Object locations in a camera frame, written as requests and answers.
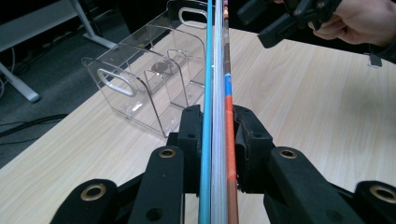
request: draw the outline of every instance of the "wooden table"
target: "wooden table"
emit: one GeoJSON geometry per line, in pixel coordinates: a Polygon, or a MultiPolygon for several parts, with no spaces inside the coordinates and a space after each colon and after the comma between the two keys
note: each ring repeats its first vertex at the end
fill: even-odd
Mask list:
{"type": "MultiPolygon", "coordinates": [[[[233,99],[250,108],[277,146],[301,150],[332,183],[353,191],[362,180],[396,186],[396,65],[283,41],[264,49],[231,30],[233,99]]],[[[0,223],[48,223],[77,185],[118,185],[145,171],[165,139],[117,116],[97,92],[0,170],[0,223]]],[[[267,223],[262,195],[239,194],[241,223],[267,223]]],[[[188,196],[186,222],[197,222],[188,196]]]]}

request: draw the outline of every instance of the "clear plastic container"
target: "clear plastic container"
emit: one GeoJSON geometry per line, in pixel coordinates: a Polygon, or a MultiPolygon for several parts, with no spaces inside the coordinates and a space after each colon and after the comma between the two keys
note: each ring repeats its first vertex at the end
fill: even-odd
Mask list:
{"type": "Polygon", "coordinates": [[[82,60],[114,111],[163,137],[178,128],[182,110],[203,95],[205,77],[205,4],[170,1],[167,6],[114,49],[82,60]]]}

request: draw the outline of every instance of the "metal rod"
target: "metal rod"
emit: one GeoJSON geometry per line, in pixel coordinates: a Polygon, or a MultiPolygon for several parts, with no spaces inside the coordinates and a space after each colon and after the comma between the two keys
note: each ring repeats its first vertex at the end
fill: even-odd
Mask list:
{"type": "Polygon", "coordinates": [[[211,223],[228,223],[225,150],[223,2],[216,2],[213,74],[211,223]]]}

